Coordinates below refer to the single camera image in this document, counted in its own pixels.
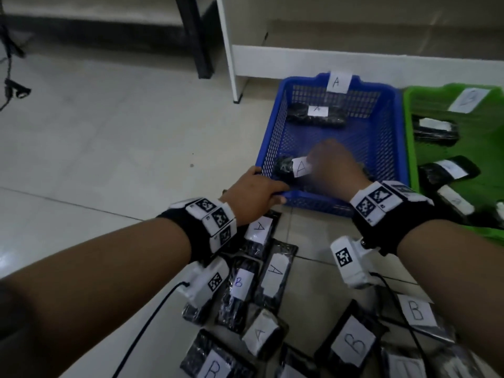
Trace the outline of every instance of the forearm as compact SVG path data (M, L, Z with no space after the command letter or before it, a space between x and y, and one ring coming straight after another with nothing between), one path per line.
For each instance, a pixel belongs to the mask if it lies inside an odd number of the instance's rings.
M504 372L504 249L457 224L411 230L397 255L471 348Z
M52 375L123 324L190 260L186 234L153 219L73 246L4 278L31 306Z

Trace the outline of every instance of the blue plastic basket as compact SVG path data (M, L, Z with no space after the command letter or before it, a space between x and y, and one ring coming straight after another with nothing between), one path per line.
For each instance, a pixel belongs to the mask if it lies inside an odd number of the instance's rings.
M326 91L329 73L314 78L290 77L280 83L270 121L255 165L273 177L275 159L306 156L321 140L337 139L362 162L377 180L400 180L409 185L402 96L399 90L381 83L352 77L347 94ZM348 111L345 128L312 127L285 121L287 106L303 102L316 106L338 106ZM351 217L351 206L342 200L300 190L284 193L288 205Z

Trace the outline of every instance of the green plastic basket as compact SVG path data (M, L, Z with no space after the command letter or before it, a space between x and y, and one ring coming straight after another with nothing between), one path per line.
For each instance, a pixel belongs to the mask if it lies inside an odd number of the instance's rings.
M469 114L448 111L468 87L488 88L490 92ZM455 181L450 187L477 208L504 199L504 95L501 88L463 83L450 83L441 88L410 87L404 92L404 114L411 188L420 192L418 165L464 155L480 168L481 174L474 179ZM415 142L412 114L457 122L459 141L452 147ZM504 245L504 230L468 228Z

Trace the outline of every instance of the person's right arm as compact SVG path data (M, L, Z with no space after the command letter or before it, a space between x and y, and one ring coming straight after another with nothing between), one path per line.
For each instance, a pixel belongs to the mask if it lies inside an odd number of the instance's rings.
M371 184L334 140L317 145L308 160L313 177L347 202ZM504 375L504 248L455 223L431 220L402 239L397 256L468 346Z

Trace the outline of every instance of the basket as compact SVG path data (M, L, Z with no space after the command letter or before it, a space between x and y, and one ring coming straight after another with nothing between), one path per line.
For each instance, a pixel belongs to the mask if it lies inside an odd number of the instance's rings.
M290 77L280 83L261 150L256 161L262 174L275 178L275 159L306 156L318 142L334 138L348 148L357 162L365 164L377 180L399 180L409 185L404 139L404 116L400 92L381 83L352 77L347 94L326 91L329 73L314 78ZM344 128L313 127L286 122L287 106L303 102L337 106L348 111ZM283 193L287 204L333 215L351 217L353 210L342 200L301 190Z
M465 88L489 88L487 96L469 114L453 113L448 108ZM469 180L455 181L450 187L476 208L494 205L504 199L504 95L495 86L451 83L440 88L410 87L404 93L406 142L411 187L420 191L417 166L464 155L474 162L481 174ZM460 139L452 147L415 142L411 114L439 120L453 120L459 126ZM467 227L504 245L504 231Z

